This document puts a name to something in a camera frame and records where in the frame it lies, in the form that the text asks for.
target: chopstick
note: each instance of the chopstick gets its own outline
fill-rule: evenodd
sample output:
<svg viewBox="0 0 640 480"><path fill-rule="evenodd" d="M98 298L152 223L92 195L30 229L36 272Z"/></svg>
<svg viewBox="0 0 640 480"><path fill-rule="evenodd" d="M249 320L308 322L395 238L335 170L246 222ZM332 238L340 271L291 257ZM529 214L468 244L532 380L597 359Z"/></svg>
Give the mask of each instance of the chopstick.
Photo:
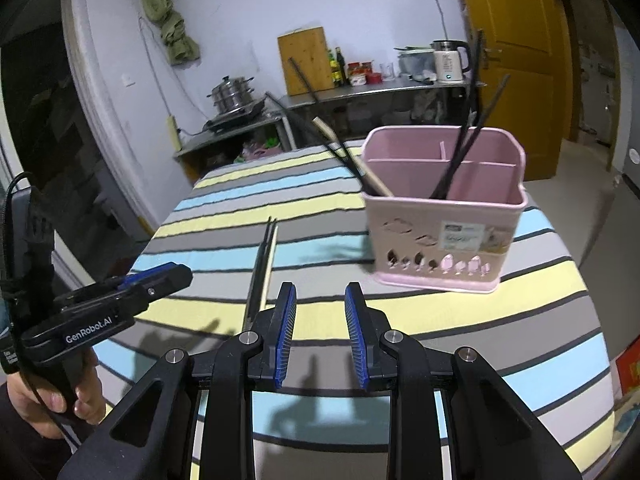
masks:
<svg viewBox="0 0 640 480"><path fill-rule="evenodd" d="M312 136L313 138L315 138L316 140L318 140L318 142L320 142L326 149L329 150L329 152L331 152L331 154L340 161L340 163L347 168L347 170L349 170L351 172L351 174L358 179L358 181L360 182L360 185L362 186L362 190L371 195L371 196L376 196L377 193L376 191L371 187L371 185L364 179L364 177L360 174L360 172L358 171L358 168L356 167L355 163L351 163L351 161L348 158L342 158L338 152L336 150L334 150L334 148L331 146L331 143L328 142L324 136L322 136L320 134L320 132L318 131L318 129L313 126L313 124L305 119L303 119L302 117L300 117L297 113L295 113L292 110L289 110L284 104L282 104L273 94L271 94L270 92L265 92L264 93L271 101L273 101L275 103L275 105L280 109L280 111L282 111L282 113L287 117L287 119L289 121L291 121L292 123L294 123L296 125L297 128L299 128L300 130L308 133L310 136Z"/></svg>
<svg viewBox="0 0 640 480"><path fill-rule="evenodd" d="M478 84L478 73L480 72L480 51L482 49L482 40L484 39L484 31L482 29L478 30L476 34L476 41L474 43L475 50L473 52L473 59L469 59L469 65L471 65L471 82L469 85L469 92L466 94L465 104L462 110L462 124L460 124L460 129L458 131L458 136L456 137L456 144L453 149L453 154L449 159L449 163L445 168L444 173L440 177L435 189L431 193L431 199L440 200L442 199L442 194L444 187L447 182L452 179L451 172L453 161L456 159L458 154L460 153L460 149L462 149L462 144L465 140L466 133L468 131L469 126L469 114L471 113L471 108L476 100L476 95L478 94L478 90L476 88Z"/></svg>
<svg viewBox="0 0 640 480"><path fill-rule="evenodd" d="M330 140L331 142L338 142L338 137L333 131L333 129L327 123L325 123L320 117L316 117L311 122L318 127L318 130L320 130L328 140ZM353 161L355 162L356 166L362 173L362 176L369 181L371 186L376 189L376 191L380 196L394 195L393 193L391 193L391 190L385 185L385 183L382 182L382 180L380 180L380 177L373 172L373 170L369 167L369 165L366 162L364 162L364 160L356 156L353 158Z"/></svg>
<svg viewBox="0 0 640 480"><path fill-rule="evenodd" d="M460 125L460 130L458 131L458 138L456 139L456 146L453 150L453 155L451 156L451 160L456 158L456 155L460 152L462 148L462 142L465 140L466 132L468 130L469 123L469 114L471 113L471 107L476 100L476 94L478 94L478 90L476 89L476 85L478 84L478 72L480 72L480 51L482 49L482 40L484 39L484 31L482 29L478 30L476 34L476 42L475 42L475 50L474 50L474 58L473 60L469 60L471 65L471 83L469 86L469 92L466 95L465 105L463 108L463 116L462 116L462 124Z"/></svg>
<svg viewBox="0 0 640 480"><path fill-rule="evenodd" d="M489 105L484 109L484 111L480 115L480 118L478 119L478 124L476 125L473 132L469 136L467 142L462 147L462 149L460 149L460 152L458 153L456 158L449 163L450 174L448 175L447 180L442 187L442 194L440 195L441 197L440 200L447 199L447 195L449 194L449 188L451 187L451 184L453 182L453 177L455 176L456 171L462 164L462 161L465 160L465 157L469 153L469 150L474 145L474 143L478 139L478 136L480 135L480 132L484 128L484 124L486 123L486 120L489 118L491 113L494 111L495 106L498 104L498 100L500 99L502 92L504 92L504 88L505 86L507 86L507 82L509 81L509 78L510 78L509 74L505 75L502 78L502 80L500 81L500 84L498 85L498 88L495 91L494 96L491 98Z"/></svg>
<svg viewBox="0 0 640 480"><path fill-rule="evenodd" d="M289 63L291 63L291 65L293 66L293 69L296 71L296 74L298 75L298 77L300 78L300 81L302 81L302 84L305 86L306 91L308 92L308 94L311 96L311 98L313 99L314 103L316 104L316 107L318 108L318 110L322 107L321 105L321 101L318 98L318 94L316 93L316 91L313 89L313 87L311 86L311 83L309 82L309 79L306 78L305 73L302 72L302 69L300 68L300 66L296 63L296 60L293 59L292 57L289 58ZM358 165L356 163L356 161L354 160L353 156L351 155L351 152L347 149L347 147L344 145L344 142L342 141L342 139L332 130L332 132L334 133L334 137L335 137L335 142L338 143L338 145L344 150L344 156L346 158L349 159L350 163L357 168Z"/></svg>
<svg viewBox="0 0 640 480"><path fill-rule="evenodd" d="M258 246L254 271L252 272L251 283L249 285L249 296L247 297L244 311L243 331L251 328L255 316L262 309L262 298L264 297L266 299L266 289L269 287L267 275L270 273L270 264L273 261L271 253L274 251L274 245L277 242L275 237L277 224L277 219L271 219L271 217L269 217L264 230L264 238Z"/></svg>

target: black chopstick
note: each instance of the black chopstick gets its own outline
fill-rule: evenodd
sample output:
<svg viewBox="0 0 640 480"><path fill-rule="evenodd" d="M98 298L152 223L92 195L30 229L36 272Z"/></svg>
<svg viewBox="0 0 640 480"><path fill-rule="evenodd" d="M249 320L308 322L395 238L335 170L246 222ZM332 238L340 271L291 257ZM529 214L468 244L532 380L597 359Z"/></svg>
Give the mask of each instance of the black chopstick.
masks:
<svg viewBox="0 0 640 480"><path fill-rule="evenodd" d="M445 168L444 173L440 177L433 193L431 193L431 199L440 200L443 198L443 192L447 185L447 182L452 179L452 170L453 161L456 159L460 150L462 149L462 144L465 140L466 133L468 131L469 126L469 114L471 113L471 108L476 100L476 95L478 94L477 84L478 84L478 73L480 72L480 52L482 50L482 40L484 39L484 31L482 29L478 30L476 34L476 41L474 43L475 50L473 52L473 59L469 59L469 65L471 66L471 82L469 85L469 92L466 94L465 104L462 110L462 124L460 124L460 129L458 131L458 136L456 137L456 145L453 149L453 154L449 159L449 163Z"/></svg>
<svg viewBox="0 0 640 480"><path fill-rule="evenodd" d="M484 111L480 115L480 118L478 119L478 124L476 124L476 127L474 128L473 132L469 136L468 141L464 144L462 149L460 149L458 156L451 161L450 163L451 172L448 177L448 180L446 181L442 189L441 200L447 199L447 195L449 194L449 188L451 187L451 184L453 182L453 177L456 174L456 171L460 167L460 164L462 164L462 161L465 160L465 157L469 153L469 150L471 149L471 147L476 142L476 139L478 138L478 136L480 135L480 132L484 128L484 124L486 123L486 120L494 111L495 105L498 104L498 100L500 99L500 96L502 95L502 92L504 91L505 86L507 86L507 82L509 81L509 78L510 78L509 74L505 75L502 78L502 80L500 81L500 84L498 85L497 90L495 91L494 96L491 98L491 101L489 102L489 105L484 109Z"/></svg>
<svg viewBox="0 0 640 480"><path fill-rule="evenodd" d="M302 72L302 69L296 63L295 59L290 57L289 58L289 63L291 63L291 65L293 67L293 70L296 71L296 74L300 78L300 81L302 81L302 84L305 86L306 91L308 92L308 94L313 99L314 103L316 104L316 107L318 108L318 111L320 111L320 109L322 107L321 101L318 98L318 94L316 93L314 88L311 86L311 83L309 82L309 79L306 78L305 73ZM355 170L358 173L360 173L360 171L358 170L358 165L356 164L356 161L353 160L353 155L351 155L351 152L345 146L344 141L340 138L340 136L336 132L334 132L334 134L335 134L335 138L338 140L338 145L344 150L344 156L349 159L350 164L355 168Z"/></svg>
<svg viewBox="0 0 640 480"><path fill-rule="evenodd" d="M364 179L364 177L360 174L358 168L353 165L352 162L347 158L344 159L340 156L337 150L334 150L331 146L331 142L328 142L324 136L318 131L318 129L306 119L300 117L293 110L289 110L284 104L282 104L275 96L273 96L270 92L264 93L271 101L273 101L276 106L282 111L282 113L287 117L289 121L294 123L297 128L308 133L310 136L318 140L331 154L337 158L340 163L347 168L351 172L351 174L358 179L360 185L362 186L362 190L371 196L379 196L379 193L373 189L368 182Z"/></svg>
<svg viewBox="0 0 640 480"><path fill-rule="evenodd" d="M466 132L468 130L469 115L471 114L471 108L474 105L474 101L476 100L476 95L478 94L476 85L478 84L478 73L480 72L480 51L482 49L483 39L484 39L484 31L482 29L479 29L478 33L476 34L473 60L471 59L468 60L469 65L471 65L471 83L469 86L469 92L466 94L465 106L463 108L462 124L460 125L460 130L458 131L458 138L456 139L456 146L453 150L453 155L451 156L451 160L456 158L456 155L460 152L460 149L462 148L462 142L465 140Z"/></svg>
<svg viewBox="0 0 640 480"><path fill-rule="evenodd" d="M249 295L246 299L246 309L244 311L244 322L242 324L242 330L249 330L254 323L255 316L260 312L260 305L262 303L262 292L265 286L269 286L265 283L268 272L269 253L271 245L273 244L273 234L275 227L278 223L277 219L267 220L267 226L264 230L264 238L258 246L258 253L255 257L254 272L251 275L251 283L249 285Z"/></svg>

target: hanging cloth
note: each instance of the hanging cloth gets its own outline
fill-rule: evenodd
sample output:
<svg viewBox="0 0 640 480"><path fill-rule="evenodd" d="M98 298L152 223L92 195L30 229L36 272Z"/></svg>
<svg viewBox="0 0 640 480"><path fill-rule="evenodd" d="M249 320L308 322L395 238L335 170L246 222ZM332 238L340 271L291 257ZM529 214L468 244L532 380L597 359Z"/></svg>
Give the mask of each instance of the hanging cloth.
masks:
<svg viewBox="0 0 640 480"><path fill-rule="evenodd" d="M171 0L142 0L142 7L148 19L160 27L162 42L172 65L200 57L198 44L187 36L184 18L174 10Z"/></svg>

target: cutting board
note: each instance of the cutting board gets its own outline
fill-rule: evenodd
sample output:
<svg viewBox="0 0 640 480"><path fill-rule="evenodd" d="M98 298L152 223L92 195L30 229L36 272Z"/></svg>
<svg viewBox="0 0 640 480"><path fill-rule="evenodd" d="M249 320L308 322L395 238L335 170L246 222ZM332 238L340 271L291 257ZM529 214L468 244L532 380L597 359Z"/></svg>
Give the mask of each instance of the cutting board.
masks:
<svg viewBox="0 0 640 480"><path fill-rule="evenodd" d="M328 90L334 87L331 78L331 66L327 55L324 28L308 28L286 34L278 38L280 60L287 94L305 94L306 88L289 62L296 60L314 90Z"/></svg>

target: finger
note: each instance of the finger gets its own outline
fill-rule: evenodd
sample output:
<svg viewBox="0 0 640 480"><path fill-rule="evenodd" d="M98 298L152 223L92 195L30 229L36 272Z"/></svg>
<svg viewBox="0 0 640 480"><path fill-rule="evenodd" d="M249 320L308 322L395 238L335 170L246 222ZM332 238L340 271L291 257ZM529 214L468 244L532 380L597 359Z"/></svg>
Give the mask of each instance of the finger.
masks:
<svg viewBox="0 0 640 480"><path fill-rule="evenodd" d="M76 400L74 413L78 418L82 418L82 420L85 420L89 424L95 426L103 420L106 414L106 404L100 403L99 406L92 406L81 402L80 400Z"/></svg>
<svg viewBox="0 0 640 480"><path fill-rule="evenodd" d="M80 384L76 386L76 396L82 402L90 404L96 400L102 401L102 383L98 372L93 367L85 368Z"/></svg>
<svg viewBox="0 0 640 480"><path fill-rule="evenodd" d="M43 407L34 400L33 392L24 384L20 374L9 375L7 377L7 387L9 398L15 411L41 436L45 438L62 438L60 430L49 418Z"/></svg>
<svg viewBox="0 0 640 480"><path fill-rule="evenodd" d="M66 410L65 398L49 381L29 374L28 378L16 374L17 380L13 384L15 391L18 393L18 403L25 409L24 415L30 416L32 412L39 412L42 407L40 401L33 392L31 387L38 392L42 402L52 411L63 413Z"/></svg>

